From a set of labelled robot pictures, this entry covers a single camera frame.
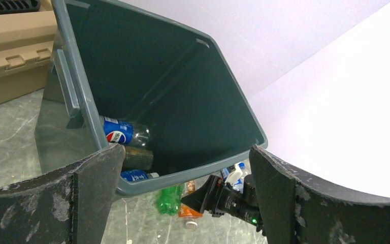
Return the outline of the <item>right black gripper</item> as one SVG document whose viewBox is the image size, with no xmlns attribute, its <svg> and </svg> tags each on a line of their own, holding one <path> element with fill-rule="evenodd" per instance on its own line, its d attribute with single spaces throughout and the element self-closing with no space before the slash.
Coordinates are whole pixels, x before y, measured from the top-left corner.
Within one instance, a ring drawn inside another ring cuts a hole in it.
<svg viewBox="0 0 390 244">
<path fill-rule="evenodd" d="M 204 184 L 200 189 L 183 197 L 181 202 L 201 214 L 207 211 L 214 218 L 225 214 L 239 218 L 242 193 L 234 190 L 217 175 L 210 175 L 208 180 L 211 184 Z"/>
</svg>

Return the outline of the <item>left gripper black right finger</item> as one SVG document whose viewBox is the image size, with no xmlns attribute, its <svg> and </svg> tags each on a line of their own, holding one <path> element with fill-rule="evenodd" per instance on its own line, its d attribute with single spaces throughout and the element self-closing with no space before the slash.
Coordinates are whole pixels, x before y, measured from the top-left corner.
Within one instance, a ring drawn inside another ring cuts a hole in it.
<svg viewBox="0 0 390 244">
<path fill-rule="evenodd" d="M 257 145 L 249 161 L 268 243 L 390 243 L 390 198 L 337 185 Z"/>
</svg>

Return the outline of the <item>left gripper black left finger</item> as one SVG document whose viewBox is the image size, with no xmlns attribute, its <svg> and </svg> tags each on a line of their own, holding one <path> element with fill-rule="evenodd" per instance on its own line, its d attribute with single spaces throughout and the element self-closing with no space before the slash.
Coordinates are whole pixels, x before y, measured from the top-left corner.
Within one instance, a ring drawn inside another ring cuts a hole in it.
<svg viewBox="0 0 390 244">
<path fill-rule="evenodd" d="M 125 149 L 110 145 L 81 160 L 0 188 L 0 243 L 100 243 Z"/>
</svg>

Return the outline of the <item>small orange cap bottle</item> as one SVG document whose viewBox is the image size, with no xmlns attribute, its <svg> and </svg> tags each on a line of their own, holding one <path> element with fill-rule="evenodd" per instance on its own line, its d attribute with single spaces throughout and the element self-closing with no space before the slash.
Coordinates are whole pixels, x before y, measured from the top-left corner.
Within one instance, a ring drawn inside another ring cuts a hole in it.
<svg viewBox="0 0 390 244">
<path fill-rule="evenodd" d="M 190 180 L 184 183 L 182 186 L 183 192 L 181 198 L 193 193 L 196 190 L 196 183 L 194 180 Z M 178 217 L 182 219 L 183 226 L 185 229 L 195 231 L 198 227 L 198 220 L 203 217 L 203 214 L 183 204 L 183 202 L 181 201 Z"/>
</svg>

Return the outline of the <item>green plastic bottle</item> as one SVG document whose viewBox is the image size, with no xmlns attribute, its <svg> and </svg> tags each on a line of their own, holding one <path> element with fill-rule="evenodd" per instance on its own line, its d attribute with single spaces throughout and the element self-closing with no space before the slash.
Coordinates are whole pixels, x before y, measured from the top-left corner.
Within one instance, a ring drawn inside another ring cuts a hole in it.
<svg viewBox="0 0 390 244">
<path fill-rule="evenodd" d="M 177 214 L 181 206 L 182 191 L 182 185 L 175 185 L 160 190 L 157 199 L 157 209 L 159 213 L 168 214 L 170 216 Z"/>
</svg>

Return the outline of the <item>blue label water bottle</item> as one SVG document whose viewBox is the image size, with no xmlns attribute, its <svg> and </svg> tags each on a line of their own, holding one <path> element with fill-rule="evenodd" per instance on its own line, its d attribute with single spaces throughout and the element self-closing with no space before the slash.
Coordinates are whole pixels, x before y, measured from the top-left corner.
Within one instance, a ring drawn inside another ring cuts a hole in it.
<svg viewBox="0 0 390 244">
<path fill-rule="evenodd" d="M 225 176 L 225 173 L 223 172 L 223 170 L 224 170 L 224 169 L 220 170 L 220 174 L 221 174 L 222 178 Z M 241 192 L 241 193 L 243 192 L 243 188 L 244 188 L 244 186 L 243 186 L 243 181 L 239 181 L 239 182 L 236 183 L 236 184 L 231 184 L 231 183 L 229 183 L 229 182 L 225 182 L 225 184 L 230 184 L 231 187 L 232 187 L 234 190 L 236 190 L 236 191 L 238 191 L 238 192 Z"/>
</svg>

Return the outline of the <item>clear bottle blue label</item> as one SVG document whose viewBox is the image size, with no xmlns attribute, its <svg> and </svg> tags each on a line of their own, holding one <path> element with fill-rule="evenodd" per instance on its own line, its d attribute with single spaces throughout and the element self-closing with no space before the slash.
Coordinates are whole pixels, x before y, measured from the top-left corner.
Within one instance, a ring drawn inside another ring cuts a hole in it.
<svg viewBox="0 0 390 244">
<path fill-rule="evenodd" d="M 123 171 L 121 172 L 120 176 L 128 182 L 133 182 L 133 181 L 157 178 L 159 177 L 159 174 L 156 172 L 146 173 L 143 170 L 136 169 L 136 170 Z"/>
</svg>

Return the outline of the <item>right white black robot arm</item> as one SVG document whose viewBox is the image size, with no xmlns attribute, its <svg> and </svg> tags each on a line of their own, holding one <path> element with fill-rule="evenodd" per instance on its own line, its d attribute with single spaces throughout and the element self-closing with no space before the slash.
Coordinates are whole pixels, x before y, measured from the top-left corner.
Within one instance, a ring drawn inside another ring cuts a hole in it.
<svg viewBox="0 0 390 244">
<path fill-rule="evenodd" d="M 234 190 L 223 178 L 210 175 L 199 189 L 182 197 L 181 203 L 201 214 L 207 211 L 214 218 L 229 214 L 255 226 L 256 232 L 266 236 L 251 174 L 248 182 L 243 184 L 242 193 Z"/>
</svg>

